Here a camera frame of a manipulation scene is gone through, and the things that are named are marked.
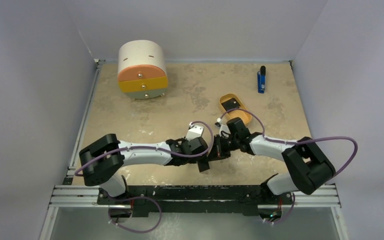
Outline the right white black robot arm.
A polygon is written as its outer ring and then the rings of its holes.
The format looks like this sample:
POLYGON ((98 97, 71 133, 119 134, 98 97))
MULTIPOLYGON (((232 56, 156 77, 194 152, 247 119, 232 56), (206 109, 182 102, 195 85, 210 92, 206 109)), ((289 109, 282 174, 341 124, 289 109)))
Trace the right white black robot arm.
POLYGON ((310 195, 336 173, 333 164, 310 137, 291 143, 270 139, 261 132, 251 133, 239 117, 221 125, 207 160, 227 159, 236 150, 285 163, 287 173, 277 173, 261 184, 260 196, 268 204, 274 203, 284 193, 300 191, 310 195))

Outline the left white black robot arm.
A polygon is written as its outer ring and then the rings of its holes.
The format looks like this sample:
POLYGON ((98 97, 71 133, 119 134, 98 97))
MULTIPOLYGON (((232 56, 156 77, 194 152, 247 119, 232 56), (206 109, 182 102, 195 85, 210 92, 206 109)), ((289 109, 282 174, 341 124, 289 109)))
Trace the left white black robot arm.
POLYGON ((207 157, 213 146, 203 137, 168 139, 139 144, 119 141, 114 133, 104 135, 79 153, 81 166, 75 176, 83 177, 89 187, 100 186, 118 205, 126 203, 129 191, 124 177, 117 172, 133 165, 182 166, 196 164, 207 157))

